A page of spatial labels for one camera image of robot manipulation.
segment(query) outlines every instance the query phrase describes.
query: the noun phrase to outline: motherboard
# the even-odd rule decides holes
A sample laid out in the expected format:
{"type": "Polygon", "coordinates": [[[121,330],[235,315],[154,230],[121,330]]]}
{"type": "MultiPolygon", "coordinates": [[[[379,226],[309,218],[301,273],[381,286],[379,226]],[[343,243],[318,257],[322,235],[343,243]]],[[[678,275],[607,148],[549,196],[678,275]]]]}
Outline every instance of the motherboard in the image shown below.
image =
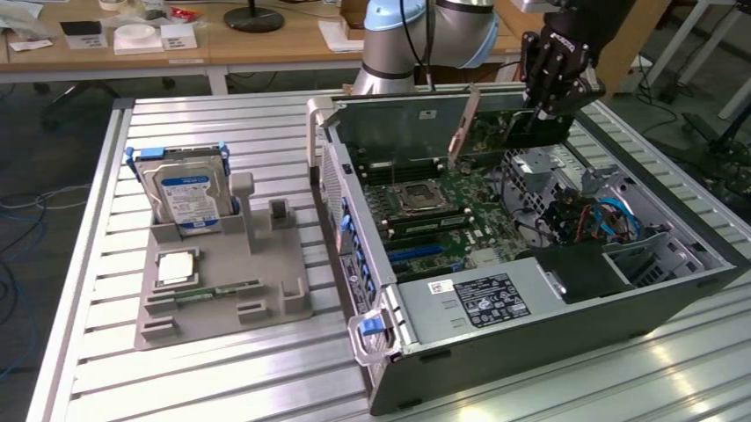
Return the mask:
{"type": "Polygon", "coordinates": [[[530,250],[491,166],[465,158],[453,169],[442,160],[359,169],[399,282],[494,266],[530,250]]]}

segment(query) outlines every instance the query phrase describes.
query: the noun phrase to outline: metal slatted table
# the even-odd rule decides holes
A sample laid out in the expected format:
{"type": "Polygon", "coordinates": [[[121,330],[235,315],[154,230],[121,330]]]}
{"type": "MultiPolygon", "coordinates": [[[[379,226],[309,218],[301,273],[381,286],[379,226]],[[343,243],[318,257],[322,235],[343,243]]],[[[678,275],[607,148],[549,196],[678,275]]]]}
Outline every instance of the metal slatted table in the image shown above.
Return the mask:
{"type": "MultiPolygon", "coordinates": [[[[145,99],[113,112],[29,420],[720,420],[751,415],[751,282],[635,339],[386,417],[367,413],[307,182],[306,102],[341,91],[145,99]],[[133,348],[151,210],[126,146],[229,143],[255,208],[295,208],[315,316],[149,352],[133,348]]],[[[603,106],[587,114],[733,245],[751,229],[603,106]]],[[[575,127],[571,144],[610,164],[575,127]]]]}

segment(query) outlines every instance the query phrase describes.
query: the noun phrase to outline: black lamp base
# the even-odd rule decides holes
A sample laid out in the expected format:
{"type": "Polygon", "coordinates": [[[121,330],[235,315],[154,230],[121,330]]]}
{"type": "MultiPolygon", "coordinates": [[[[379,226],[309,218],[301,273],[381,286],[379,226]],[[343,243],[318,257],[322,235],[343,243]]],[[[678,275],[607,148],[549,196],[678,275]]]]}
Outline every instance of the black lamp base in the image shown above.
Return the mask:
{"type": "Polygon", "coordinates": [[[250,7],[241,7],[225,13],[225,23],[245,33],[270,33],[285,26],[285,17],[263,7],[258,7],[257,16],[251,16],[250,7]]]}

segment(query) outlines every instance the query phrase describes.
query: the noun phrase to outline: table surface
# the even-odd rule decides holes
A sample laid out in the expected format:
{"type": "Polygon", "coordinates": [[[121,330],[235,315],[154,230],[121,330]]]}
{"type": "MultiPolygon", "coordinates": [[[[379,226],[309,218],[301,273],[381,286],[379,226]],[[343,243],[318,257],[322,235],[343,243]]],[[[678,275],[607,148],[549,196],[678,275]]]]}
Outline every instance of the table surface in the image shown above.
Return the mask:
{"type": "MultiPolygon", "coordinates": [[[[323,35],[318,29],[319,17],[301,13],[302,11],[318,15],[335,17],[338,8],[322,3],[286,4],[267,0],[259,3],[265,6],[278,6],[278,11],[286,18],[285,27],[273,33],[242,33],[230,29],[223,22],[225,12],[241,7],[239,4],[197,3],[182,5],[205,12],[206,25],[197,30],[199,48],[175,50],[165,53],[143,55],[115,55],[113,51],[113,29],[107,30],[110,47],[73,50],[65,40],[59,22],[75,20],[97,20],[118,15],[117,12],[103,11],[94,0],[71,0],[65,4],[45,4],[41,14],[42,21],[58,35],[55,45],[34,51],[5,51],[7,42],[19,41],[14,33],[6,32],[0,37],[0,71],[26,70],[91,70],[151,68],[181,65],[206,64],[258,64],[286,62],[326,62],[359,60],[361,53],[337,54],[329,50],[323,35]]],[[[510,30],[505,25],[493,49],[491,55],[518,53],[521,49],[519,27],[531,25],[527,29],[539,29],[534,18],[522,13],[510,0],[498,0],[503,8],[503,20],[515,28],[510,30]]]]}
{"type": "MultiPolygon", "coordinates": [[[[33,401],[50,420],[748,420],[751,281],[686,308],[647,336],[374,418],[347,342],[306,158],[306,102],[341,91],[138,100],[113,113],[83,230],[33,401]],[[251,205],[295,208],[315,316],[149,352],[133,348],[150,203],[122,165],[126,145],[227,142],[253,171],[251,205]]],[[[601,104],[586,108],[615,141],[724,238],[751,256],[751,228],[601,104]]],[[[611,158],[578,125],[571,146],[595,167],[611,158]]],[[[561,154],[565,163],[571,156],[561,154]]]]}

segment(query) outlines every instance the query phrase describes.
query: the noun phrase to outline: gray plastic holder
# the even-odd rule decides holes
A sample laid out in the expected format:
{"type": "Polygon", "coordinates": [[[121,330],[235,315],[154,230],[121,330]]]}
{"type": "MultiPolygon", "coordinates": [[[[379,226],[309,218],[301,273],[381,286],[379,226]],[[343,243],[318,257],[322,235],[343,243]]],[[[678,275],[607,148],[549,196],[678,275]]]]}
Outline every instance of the gray plastic holder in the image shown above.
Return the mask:
{"type": "Polygon", "coordinates": [[[287,200],[253,211],[250,173],[230,176],[239,214],[221,230],[182,236],[174,223],[151,226],[135,348],[150,350],[313,316],[295,212],[287,200]],[[190,253],[193,273],[166,283],[162,259],[190,253]]]}

